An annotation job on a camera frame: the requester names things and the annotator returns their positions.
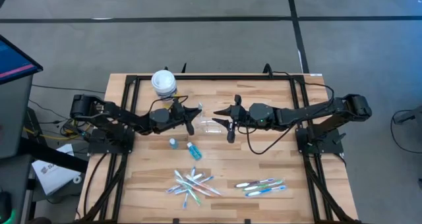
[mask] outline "white jar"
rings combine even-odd
[[[154,73],[151,78],[151,83],[160,99],[175,96],[177,93],[176,78],[173,73],[168,70],[159,70]],[[170,101],[172,99],[173,98],[168,98],[164,101]]]

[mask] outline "concrete floor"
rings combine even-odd
[[[295,0],[299,16],[422,15],[422,0]],[[0,18],[149,16],[289,16],[287,0],[6,0]],[[399,150],[393,112],[422,104],[422,22],[300,22],[310,72],[337,96],[367,97],[373,117],[342,130],[347,172],[359,218],[420,223],[421,155]],[[112,72],[301,72],[292,23],[0,24],[0,34],[44,66],[35,84],[105,90]],[[31,99],[68,115],[74,92],[32,88]],[[40,121],[57,117],[32,106]],[[55,130],[54,126],[44,126]],[[422,151],[413,123],[395,128],[400,144]],[[37,216],[71,221],[78,198],[38,204]]]

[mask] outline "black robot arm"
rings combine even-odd
[[[119,140],[124,136],[124,125],[141,135],[159,134],[179,125],[186,125],[187,132],[193,135],[192,120],[201,112],[198,108],[187,108],[173,99],[169,109],[157,109],[138,116],[118,107],[113,102],[102,101],[97,96],[75,95],[71,108],[71,118],[88,122],[106,133],[110,138]]]
[[[254,103],[246,111],[241,105],[241,96],[235,96],[235,105],[227,109],[215,111],[216,115],[230,116],[232,122],[213,118],[214,121],[225,126],[228,130],[227,141],[235,140],[236,127],[247,127],[263,130],[284,131],[291,126],[311,119],[332,115],[314,129],[309,131],[309,140],[312,141],[349,121],[365,121],[371,115],[365,97],[349,94],[343,98],[334,98],[330,101],[318,103],[300,109],[271,107],[263,103]]]

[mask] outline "wooden tabletop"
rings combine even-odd
[[[112,74],[105,94],[106,101],[120,105],[126,74]],[[324,84],[321,76],[305,74],[307,82]],[[193,125],[195,135],[189,136],[184,126],[169,130],[160,135],[151,134],[135,137],[133,152],[129,155],[125,184],[121,200],[119,223],[171,223],[173,218],[180,218],[181,223],[243,223],[251,219],[253,223],[312,223],[313,215],[309,200],[303,158],[297,151],[294,130],[289,132],[271,150],[263,155],[253,154],[248,147],[246,135],[236,132],[234,144],[228,144],[227,131],[222,126],[208,123],[217,117],[213,111],[227,108],[233,104],[234,94],[242,96],[242,105],[248,109],[252,103],[266,103],[274,107],[293,108],[291,90],[288,81],[275,80],[178,80],[180,95],[188,95],[183,104],[197,107],[203,104],[203,112]],[[310,104],[327,100],[325,88],[307,86]],[[152,101],[157,99],[151,82],[141,82],[136,114],[148,111]],[[161,107],[156,103],[154,109]],[[280,132],[258,130],[250,135],[255,150],[261,151],[273,143]],[[169,146],[169,139],[179,141],[179,149]],[[203,158],[195,161],[187,150],[187,142],[195,144]],[[101,155],[90,158],[86,176],[92,170]],[[88,195],[88,209],[95,203],[104,190],[107,176],[109,155],[102,161],[92,181]],[[346,168],[334,155],[323,155],[322,164],[326,183],[331,195],[352,218],[357,218],[353,197],[347,178]],[[174,170],[187,173],[196,166],[197,173],[214,175],[208,184],[223,193],[221,197],[204,197],[200,207],[189,197],[187,209],[182,209],[184,195],[166,194],[174,186]],[[287,190],[266,194],[257,198],[244,198],[241,190],[234,189],[234,184],[267,179],[285,179]],[[88,179],[85,180],[82,193],[85,193]],[[324,218],[322,198],[317,191],[321,218]],[[82,213],[84,195],[81,196],[78,210]],[[107,217],[111,217],[114,193],[109,201]]]

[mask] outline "computer screen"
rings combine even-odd
[[[34,74],[42,67],[11,42],[0,37],[0,84]]]

